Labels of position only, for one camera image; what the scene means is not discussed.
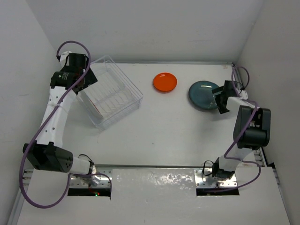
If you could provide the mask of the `red and teal plate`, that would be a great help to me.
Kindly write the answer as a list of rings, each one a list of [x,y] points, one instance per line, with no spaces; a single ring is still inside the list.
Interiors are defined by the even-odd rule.
[[[82,99],[82,103],[87,110],[88,114],[97,120],[102,120],[103,116],[100,111],[97,109],[95,104],[91,101],[91,99],[87,96],[85,92],[80,92],[80,97]]]

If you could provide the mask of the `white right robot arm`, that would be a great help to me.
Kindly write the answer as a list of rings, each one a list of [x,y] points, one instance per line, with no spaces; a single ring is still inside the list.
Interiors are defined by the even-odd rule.
[[[222,87],[212,90],[220,114],[236,113],[233,143],[212,166],[211,176],[217,180],[230,179],[251,151],[267,146],[270,141],[271,110],[243,99],[236,85],[237,82],[226,80]]]

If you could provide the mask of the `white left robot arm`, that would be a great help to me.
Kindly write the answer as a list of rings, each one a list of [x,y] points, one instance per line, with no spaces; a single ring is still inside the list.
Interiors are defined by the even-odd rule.
[[[43,117],[46,125],[30,147],[27,159],[37,170],[86,175],[92,162],[79,159],[63,149],[62,139],[76,96],[96,83],[97,79],[92,70],[88,70],[86,76],[71,91],[67,91],[85,72],[89,59],[84,54],[65,52],[60,61],[64,66],[53,74],[50,82],[49,100]]]

